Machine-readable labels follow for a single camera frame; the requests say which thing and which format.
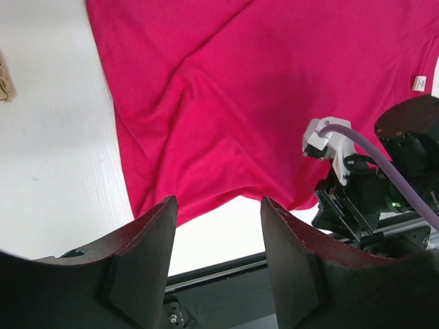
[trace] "red fabric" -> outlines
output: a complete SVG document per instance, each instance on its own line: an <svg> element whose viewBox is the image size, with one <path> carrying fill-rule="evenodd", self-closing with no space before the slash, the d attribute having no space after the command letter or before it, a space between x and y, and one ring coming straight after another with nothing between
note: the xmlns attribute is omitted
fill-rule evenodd
<svg viewBox="0 0 439 329"><path fill-rule="evenodd" d="M328 164L312 118L373 125L431 90L437 0L88 0L135 217L177 195L179 224L244 195L308 208Z"/></svg>

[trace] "red cloth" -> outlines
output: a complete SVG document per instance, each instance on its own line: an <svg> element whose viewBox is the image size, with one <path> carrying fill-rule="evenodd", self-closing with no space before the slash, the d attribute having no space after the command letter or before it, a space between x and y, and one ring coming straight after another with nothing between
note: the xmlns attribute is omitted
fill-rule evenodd
<svg viewBox="0 0 439 329"><path fill-rule="evenodd" d="M88 0L135 217L177 195L179 224L244 195L316 201L312 118L377 144L394 104L431 90L437 0Z"/></svg>

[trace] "screw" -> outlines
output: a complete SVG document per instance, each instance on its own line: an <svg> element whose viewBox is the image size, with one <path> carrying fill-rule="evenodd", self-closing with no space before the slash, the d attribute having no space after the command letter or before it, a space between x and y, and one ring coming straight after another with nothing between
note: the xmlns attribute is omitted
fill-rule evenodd
<svg viewBox="0 0 439 329"><path fill-rule="evenodd" d="M171 316L169 316L169 322L171 322L172 324L177 322L177 316L175 314L172 314Z"/></svg>

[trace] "purple cable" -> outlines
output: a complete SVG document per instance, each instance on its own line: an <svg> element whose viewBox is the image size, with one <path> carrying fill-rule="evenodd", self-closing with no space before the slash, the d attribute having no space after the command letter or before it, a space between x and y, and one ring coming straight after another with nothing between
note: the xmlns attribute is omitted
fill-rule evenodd
<svg viewBox="0 0 439 329"><path fill-rule="evenodd" d="M439 217L422 200L418 193L410 186L393 164L364 136L343 125L327 125L319 132L320 137L329 132L337 132L358 144L377 163L378 167L387 175L390 181L401 192L413 209L425 219L436 231L439 232Z"/></svg>

